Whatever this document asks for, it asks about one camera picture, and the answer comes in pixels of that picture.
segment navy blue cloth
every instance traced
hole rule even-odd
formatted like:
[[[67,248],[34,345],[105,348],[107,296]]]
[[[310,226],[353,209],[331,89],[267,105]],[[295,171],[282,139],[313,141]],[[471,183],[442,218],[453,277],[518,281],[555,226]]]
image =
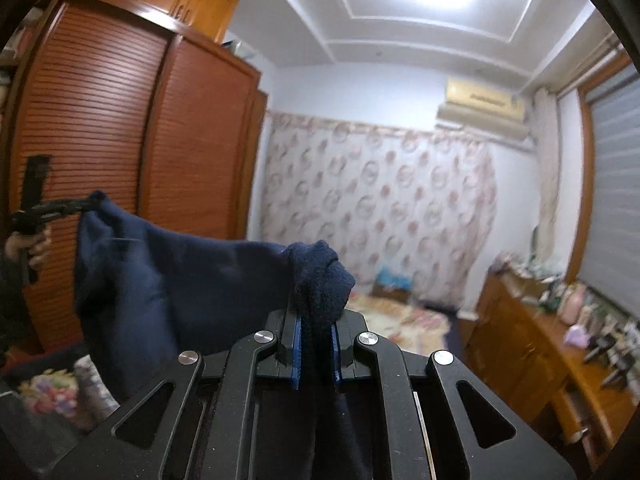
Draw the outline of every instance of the navy blue cloth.
[[[179,234],[127,213],[100,191],[92,196],[102,203],[78,224],[74,303],[116,400],[183,350],[231,348],[289,299],[308,334],[303,374],[317,368],[315,355],[325,352],[314,352],[314,344],[326,344],[354,285],[327,243],[284,247]]]

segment wooden wardrobe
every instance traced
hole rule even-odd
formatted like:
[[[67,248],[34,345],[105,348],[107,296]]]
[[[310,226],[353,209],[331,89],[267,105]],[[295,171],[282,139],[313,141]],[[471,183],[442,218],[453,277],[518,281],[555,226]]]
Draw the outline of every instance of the wooden wardrobe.
[[[101,189],[159,226],[242,236],[257,70],[134,0],[53,0],[37,34],[0,135],[4,225],[20,203],[26,157],[50,153],[45,200]],[[44,349],[81,337],[73,312],[77,222],[51,225],[49,261],[25,290]]]

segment ceiling molding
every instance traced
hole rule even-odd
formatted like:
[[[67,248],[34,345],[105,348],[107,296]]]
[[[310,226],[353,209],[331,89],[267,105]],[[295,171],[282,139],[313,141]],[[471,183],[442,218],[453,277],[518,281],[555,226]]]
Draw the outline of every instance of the ceiling molding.
[[[497,66],[508,72],[513,72],[522,77],[530,77],[532,74],[528,70],[524,70],[519,66],[505,63],[499,59],[492,57],[478,56],[472,52],[466,52],[465,50],[458,50],[455,48],[448,48],[444,46],[427,45],[424,43],[412,43],[409,41],[388,41],[388,40],[327,40],[328,45],[332,44],[366,44],[375,46],[396,46],[401,48],[412,48],[415,50],[426,50],[428,52],[438,52],[440,54],[449,54],[450,56],[463,57],[465,59],[472,59],[474,61],[480,61],[493,66]]]
[[[427,20],[425,18],[410,18],[407,16],[365,16],[360,14],[355,14],[353,12],[353,8],[348,0],[337,0],[340,3],[345,12],[347,13],[350,20],[361,20],[361,21],[380,21],[380,22],[399,22],[399,23],[413,23],[417,25],[427,25],[429,27],[440,27],[440,28],[449,28],[452,30],[458,30],[460,32],[464,32],[466,34],[472,34],[474,36],[482,36],[483,38],[488,38],[489,40],[500,41],[504,44],[510,44],[511,41],[516,37],[518,31],[520,30],[520,26],[524,22],[524,19],[529,12],[531,4],[533,0],[527,0],[525,7],[520,14],[518,22],[516,23],[513,32],[509,36],[502,36],[500,34],[493,34],[492,32],[487,32],[486,30],[482,30],[480,28],[467,27],[465,25],[458,25],[456,23],[451,22],[441,22],[439,20]]]
[[[562,38],[558,40],[558,42],[548,52],[548,54],[546,54],[539,65],[533,70],[533,72],[531,72],[529,80],[520,89],[520,93],[523,93],[525,90],[527,90],[529,86],[532,85],[536,81],[536,79],[540,77],[540,75],[545,71],[546,67],[548,67],[551,62],[567,47],[569,42],[574,38],[574,36],[584,26],[584,24],[594,12],[596,12],[595,6],[590,1],[587,1],[578,16],[576,16],[571,25],[569,25],[567,31],[562,35]]]
[[[320,47],[324,50],[325,54],[329,58],[332,63],[336,62],[334,53],[326,44],[325,38],[322,36],[320,29],[314,22],[314,20],[309,16],[308,12],[306,12],[305,8],[300,4],[298,0],[286,0],[286,2],[291,6],[291,8],[296,12],[296,14],[300,17],[300,20],[304,23],[305,27],[308,28],[311,35],[318,42]]]

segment human hand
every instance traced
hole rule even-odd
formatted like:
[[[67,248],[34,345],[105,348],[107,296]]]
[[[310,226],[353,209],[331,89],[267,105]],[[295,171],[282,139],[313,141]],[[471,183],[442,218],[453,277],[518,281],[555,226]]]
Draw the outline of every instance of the human hand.
[[[4,243],[6,256],[14,263],[20,260],[20,251],[29,249],[29,266],[33,270],[40,270],[49,256],[51,247],[51,228],[45,227],[44,231],[33,236],[25,236],[12,233]]]

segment wooden desk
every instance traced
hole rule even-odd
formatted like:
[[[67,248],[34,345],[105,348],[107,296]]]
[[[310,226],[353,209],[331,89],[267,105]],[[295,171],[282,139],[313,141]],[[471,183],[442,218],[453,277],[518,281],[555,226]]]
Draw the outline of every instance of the wooden desk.
[[[602,389],[609,372],[597,362],[584,364],[584,350],[564,345],[567,327],[523,303],[508,274],[488,275],[478,314],[466,346],[469,367],[529,424],[551,405],[567,438],[587,427],[582,442],[595,469],[636,410],[629,391]],[[571,420],[578,410],[566,405],[570,399],[586,407],[586,420]]]

